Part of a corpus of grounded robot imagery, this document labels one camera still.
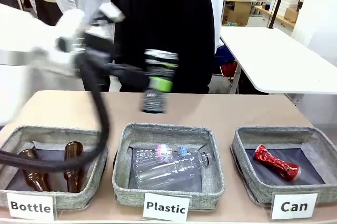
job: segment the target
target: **white table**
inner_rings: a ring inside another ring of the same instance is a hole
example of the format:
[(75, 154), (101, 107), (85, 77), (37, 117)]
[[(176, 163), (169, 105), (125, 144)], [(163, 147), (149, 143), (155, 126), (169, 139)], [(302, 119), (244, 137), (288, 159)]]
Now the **white table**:
[(278, 29), (223, 26), (221, 37), (238, 62), (231, 94), (241, 69), (262, 92), (337, 94), (337, 67)]

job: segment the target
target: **black cable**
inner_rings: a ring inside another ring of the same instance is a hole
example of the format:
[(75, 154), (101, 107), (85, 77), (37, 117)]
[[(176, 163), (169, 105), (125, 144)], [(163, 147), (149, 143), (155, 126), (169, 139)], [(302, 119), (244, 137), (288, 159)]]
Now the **black cable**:
[(85, 156), (69, 159), (67, 161), (46, 161), (19, 157), (17, 154), (0, 151), (0, 164), (17, 167), (20, 169), (31, 169), (41, 172), (61, 172), (65, 170), (76, 170), (84, 164), (93, 161), (105, 149), (110, 132), (110, 123), (107, 110), (100, 93), (98, 80), (90, 65), (82, 55), (75, 58), (76, 67), (80, 70), (83, 82), (89, 86), (92, 99), (96, 106), (97, 116), (101, 125), (101, 132), (96, 148)]
[(88, 53), (83, 53), (82, 57), (90, 65), (92, 70), (101, 72), (104, 75), (110, 75), (110, 70), (108, 67), (99, 60), (96, 56), (90, 56)]

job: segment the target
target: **red can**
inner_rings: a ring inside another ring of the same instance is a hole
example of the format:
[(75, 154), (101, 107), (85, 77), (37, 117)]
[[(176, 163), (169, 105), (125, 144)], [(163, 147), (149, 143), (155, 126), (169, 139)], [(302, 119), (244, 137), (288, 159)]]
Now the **red can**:
[(260, 161), (263, 165), (271, 167), (288, 182), (296, 180), (301, 174), (299, 165), (285, 162), (271, 155), (264, 145), (258, 146), (253, 158)]

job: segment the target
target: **brown glass bottle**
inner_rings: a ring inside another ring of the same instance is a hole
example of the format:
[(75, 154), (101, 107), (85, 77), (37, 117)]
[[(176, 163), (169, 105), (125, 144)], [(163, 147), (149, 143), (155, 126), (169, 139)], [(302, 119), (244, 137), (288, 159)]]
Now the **brown glass bottle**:
[[(35, 148), (25, 149), (19, 155), (26, 158), (38, 159)], [(27, 185), (29, 185), (29, 187), (33, 188), (35, 191), (51, 191), (48, 181), (49, 176), (47, 173), (24, 169), (23, 174), (25, 176)]]
[[(64, 160), (80, 157), (83, 153), (83, 145), (77, 141), (68, 143), (64, 149)], [(84, 177), (83, 168), (79, 170), (66, 170), (63, 173), (67, 180), (68, 192), (79, 193), (82, 187), (82, 179)]]

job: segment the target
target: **tan tabletop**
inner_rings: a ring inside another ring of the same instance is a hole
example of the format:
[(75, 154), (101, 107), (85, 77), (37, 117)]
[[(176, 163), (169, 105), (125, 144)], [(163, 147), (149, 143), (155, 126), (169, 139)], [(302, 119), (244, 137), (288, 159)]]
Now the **tan tabletop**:
[[(267, 11), (266, 9), (263, 9), (262, 6), (254, 6), (255, 9), (259, 10), (260, 12), (263, 12), (264, 14), (270, 16), (272, 15), (272, 11)], [(280, 16), (280, 15), (276, 15), (276, 19), (278, 21), (280, 21), (282, 24), (290, 27), (290, 28), (295, 28), (295, 23), (290, 22), (289, 20), (286, 20), (284, 17)]]
[[(242, 125), (310, 125), (287, 98), (278, 95), (170, 94), (168, 113), (161, 115), (140, 112), (140, 94), (105, 93), (104, 96), (113, 124), (109, 158), (101, 186), (87, 209), (59, 212), (59, 220), (142, 220), (143, 209), (115, 202), (111, 182), (112, 162), (125, 125), (149, 122), (202, 126), (215, 134), (224, 169), (225, 193), (215, 211), (189, 212), (188, 221), (268, 222), (270, 211), (250, 201), (230, 154), (234, 131)], [(93, 112), (86, 92), (38, 92), (24, 106), (16, 121), (0, 132), (0, 141), (4, 141), (19, 125), (96, 129)], [(0, 209), (0, 218), (9, 218), (7, 209)], [(332, 219), (337, 219), (336, 205), (319, 207), (311, 221)]]

